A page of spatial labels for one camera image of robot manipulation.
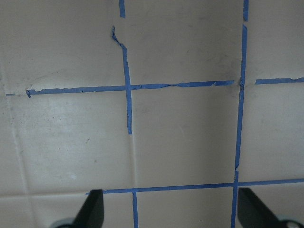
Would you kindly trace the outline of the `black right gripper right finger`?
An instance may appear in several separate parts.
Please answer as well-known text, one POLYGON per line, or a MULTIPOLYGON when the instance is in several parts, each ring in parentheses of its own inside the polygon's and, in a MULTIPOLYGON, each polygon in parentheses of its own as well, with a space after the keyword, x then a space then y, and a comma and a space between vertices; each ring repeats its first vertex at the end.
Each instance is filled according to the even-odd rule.
POLYGON ((280 220, 250 189, 239 188, 237 218, 243 228, 279 228, 280 220))

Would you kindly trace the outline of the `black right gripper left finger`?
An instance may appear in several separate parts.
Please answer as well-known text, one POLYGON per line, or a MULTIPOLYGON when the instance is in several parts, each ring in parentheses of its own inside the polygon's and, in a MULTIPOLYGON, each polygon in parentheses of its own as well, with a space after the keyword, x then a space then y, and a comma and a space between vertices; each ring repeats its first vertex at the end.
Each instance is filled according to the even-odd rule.
POLYGON ((103 190, 91 190, 75 217, 73 228, 101 228, 104 223, 103 190))

